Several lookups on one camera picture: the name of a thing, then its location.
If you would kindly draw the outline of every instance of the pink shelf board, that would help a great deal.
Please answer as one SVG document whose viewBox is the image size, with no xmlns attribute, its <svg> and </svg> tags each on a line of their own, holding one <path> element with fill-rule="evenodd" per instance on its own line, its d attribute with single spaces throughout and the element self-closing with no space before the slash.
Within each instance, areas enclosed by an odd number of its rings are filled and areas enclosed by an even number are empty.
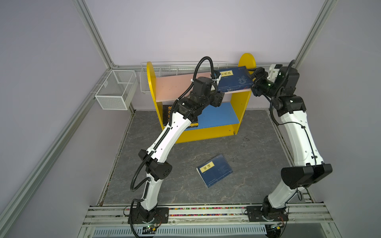
<svg viewBox="0 0 381 238">
<path fill-rule="evenodd" d="M 210 77 L 210 72 L 198 73 L 198 77 Z M 174 101 L 178 98 L 191 84 L 193 74 L 175 75 L 156 78 L 156 102 Z M 250 89 L 226 92 L 239 93 L 247 92 Z"/>
</svg>

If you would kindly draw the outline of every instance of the yellow side panel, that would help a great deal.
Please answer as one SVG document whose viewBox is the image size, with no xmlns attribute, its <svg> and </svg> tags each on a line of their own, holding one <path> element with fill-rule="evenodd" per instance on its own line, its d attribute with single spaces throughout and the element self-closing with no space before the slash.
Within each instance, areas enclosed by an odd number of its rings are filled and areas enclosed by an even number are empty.
<svg viewBox="0 0 381 238">
<path fill-rule="evenodd" d="M 239 120 L 238 124 L 233 125 L 233 130 L 235 134 L 238 133 L 238 129 L 239 129 L 239 126 L 241 125 L 242 118 L 243 118 L 243 115 L 245 114 L 250 96 L 251 96 L 251 91 L 232 94 L 232 99 L 230 100 L 230 103 L 232 104 L 233 110 Z"/>
<path fill-rule="evenodd" d="M 246 66 L 247 69 L 256 68 L 257 63 L 255 62 L 254 56 L 250 53 L 243 54 L 238 62 L 238 67 L 241 66 Z"/>
<path fill-rule="evenodd" d="M 157 112 L 157 117 L 159 118 L 160 126 L 162 129 L 164 129 L 163 126 L 163 103 L 156 102 L 156 75 L 154 71 L 154 67 L 151 62 L 147 62 L 147 78 L 148 78 L 148 85 L 149 85 L 149 91 L 151 92 L 152 99 L 154 101 L 154 105 Z"/>
<path fill-rule="evenodd" d="M 217 138 L 222 136 L 232 136 L 234 130 L 232 125 L 216 126 L 203 129 L 195 129 L 190 131 L 184 131 L 176 143 L 183 143 L 189 141 L 199 141 L 210 138 Z"/>
</svg>

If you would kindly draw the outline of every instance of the gray marble floor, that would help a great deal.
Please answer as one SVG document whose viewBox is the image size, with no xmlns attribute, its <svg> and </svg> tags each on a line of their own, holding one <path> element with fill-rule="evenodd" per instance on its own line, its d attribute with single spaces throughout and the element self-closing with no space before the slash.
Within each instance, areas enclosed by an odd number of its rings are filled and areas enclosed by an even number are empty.
<svg viewBox="0 0 381 238">
<path fill-rule="evenodd" d="M 133 198 L 141 198 L 144 186 L 135 192 L 129 189 L 141 163 L 138 152 L 147 149 L 160 132 L 156 112 L 136 112 L 104 204 L 126 204 Z M 196 166 L 220 153 L 233 173 L 207 188 Z M 264 110 L 246 111 L 235 136 L 175 144 L 167 161 L 173 170 L 163 181 L 159 204 L 262 203 L 278 185 L 280 170 L 289 166 Z M 137 182 L 145 174 L 143 169 Z"/>
</svg>

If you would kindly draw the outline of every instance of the wire mesh basket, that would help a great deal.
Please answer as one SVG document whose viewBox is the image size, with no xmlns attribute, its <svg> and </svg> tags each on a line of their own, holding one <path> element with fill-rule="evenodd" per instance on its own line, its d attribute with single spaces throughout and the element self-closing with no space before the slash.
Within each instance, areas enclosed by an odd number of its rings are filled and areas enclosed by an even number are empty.
<svg viewBox="0 0 381 238">
<path fill-rule="evenodd" d="M 134 70 L 112 70 L 95 94 L 105 110 L 128 110 L 138 87 Z"/>
<path fill-rule="evenodd" d="M 152 62 L 156 77 L 192 74 L 196 69 L 198 61 L 186 61 L 186 62 Z M 142 69 L 140 71 L 140 90 L 142 93 L 149 93 L 149 85 L 147 78 L 147 62 L 140 63 Z M 213 68 L 227 69 L 227 61 L 213 61 Z M 209 61 L 204 61 L 198 72 L 203 73 L 210 71 Z"/>
</svg>

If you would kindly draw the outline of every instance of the black cable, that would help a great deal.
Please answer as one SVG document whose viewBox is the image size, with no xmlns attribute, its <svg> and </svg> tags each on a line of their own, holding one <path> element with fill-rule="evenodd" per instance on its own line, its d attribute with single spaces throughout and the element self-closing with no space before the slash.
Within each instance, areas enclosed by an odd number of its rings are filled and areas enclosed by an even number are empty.
<svg viewBox="0 0 381 238">
<path fill-rule="evenodd" d="M 129 217 L 130 214 L 126 215 L 126 214 L 124 213 L 124 211 L 126 210 L 127 207 L 129 207 L 129 206 L 126 206 L 125 208 L 123 208 L 123 215 L 126 216 L 126 217 Z"/>
<path fill-rule="evenodd" d="M 140 236 L 136 233 L 136 231 L 135 231 L 135 229 L 134 229 L 134 227 L 132 226 L 132 224 L 133 224 L 133 222 L 132 222 L 132 220 L 133 220 L 133 217 L 132 217 L 132 207 L 134 206 L 134 202 L 142 202 L 142 201 L 144 201 L 144 199 L 132 199 L 132 203 L 131 203 L 131 206 L 130 206 L 130 226 L 131 226 L 131 231 L 132 231 L 132 233 L 134 234 L 134 236 L 136 237 L 136 238 L 140 238 Z"/>
<path fill-rule="evenodd" d="M 269 99 L 269 97 L 267 97 L 266 95 L 264 95 L 264 97 L 267 99 L 267 101 L 269 101 L 269 103 L 271 103 L 271 99 Z"/>
<path fill-rule="evenodd" d="M 317 156 L 316 156 L 315 153 L 314 153 L 314 148 L 312 147 L 312 143 L 311 143 L 311 140 L 310 140 L 310 138 L 309 138 L 309 136 L 308 136 L 306 127 L 303 126 L 302 124 L 300 124 L 299 122 L 296 122 L 296 121 L 289 121 L 289 122 L 285 122 L 285 123 L 279 124 L 279 123 L 275 120 L 274 113 L 273 113 L 272 109 L 273 109 L 273 107 L 272 107 L 272 102 L 270 102 L 270 107 L 269 107 L 270 117 L 271 117 L 271 120 L 274 122 L 274 124 L 275 124 L 276 126 L 281 126 L 281 125 L 288 124 L 288 123 L 295 123 L 295 124 L 300 125 L 300 126 L 302 127 L 302 129 L 304 129 L 304 132 L 305 132 L 306 135 L 307 135 L 307 139 L 308 139 L 308 142 L 309 142 L 310 147 L 311 147 L 311 151 L 312 151 L 313 159 L 315 160 L 315 165 L 313 166 L 313 167 L 315 167 L 316 164 L 317 164 L 317 162 L 316 162 L 316 158 L 317 158 Z"/>
<path fill-rule="evenodd" d="M 194 73 L 193 73 L 193 81 L 196 79 L 197 77 L 197 72 L 199 71 L 199 68 L 201 66 L 201 64 L 205 61 L 205 60 L 209 60 L 209 63 L 210 63 L 210 71 L 211 71 L 211 77 L 213 80 L 216 79 L 215 75 L 214 75 L 214 68 L 213 68 L 213 61 L 212 59 L 209 57 L 209 56 L 205 56 L 203 57 L 199 62 L 198 64 L 196 65 L 196 68 L 194 70 Z M 190 84 L 190 86 L 185 90 L 185 92 L 183 92 L 183 94 L 181 94 L 172 104 L 172 107 L 171 107 L 171 110 L 169 112 L 169 120 L 168 120 L 168 125 L 169 126 L 172 126 L 172 115 L 173 115 L 173 109 L 174 107 L 177 105 L 177 103 L 179 102 L 180 99 L 182 99 L 191 89 L 193 88 L 193 82 Z"/>
<path fill-rule="evenodd" d="M 275 89 L 275 92 L 274 92 L 274 95 L 273 95 L 273 96 L 276 96 L 276 95 L 277 95 L 277 93 L 278 93 L 280 87 L 282 87 L 282 85 L 284 84 L 284 82 L 286 82 L 286 80 L 287 80 L 287 78 L 288 78 L 288 74 L 289 74 L 289 72 L 290 72 L 290 70 L 291 70 L 291 67 L 292 67 L 294 64 L 295 64 L 295 60 L 293 59 L 293 60 L 291 60 L 291 62 L 288 64 L 288 66 L 287 66 L 287 70 L 286 70 L 286 74 L 285 74 L 285 76 L 283 77 L 282 82 L 281 82 L 281 83 L 277 86 L 277 88 Z"/>
<path fill-rule="evenodd" d="M 136 182 L 136 179 L 141 171 L 141 169 L 143 168 L 143 166 L 148 162 L 149 159 L 151 159 L 151 155 L 156 151 L 156 149 L 159 147 L 160 143 L 163 141 L 163 139 L 165 138 L 165 136 L 168 134 L 169 132 L 169 128 L 167 128 L 164 132 L 164 134 L 160 137 L 160 139 L 157 141 L 156 145 L 154 146 L 153 150 L 147 155 L 147 157 L 142 161 L 142 163 L 139 165 L 138 169 L 136 170 L 135 174 L 134 174 L 134 177 L 132 178 L 131 180 L 131 184 L 130 184 L 130 190 L 131 191 L 136 191 L 138 188 L 140 188 L 141 185 L 144 184 L 144 182 L 146 182 L 149 178 L 145 178 L 143 179 L 136 187 L 135 186 L 135 182 Z"/>
</svg>

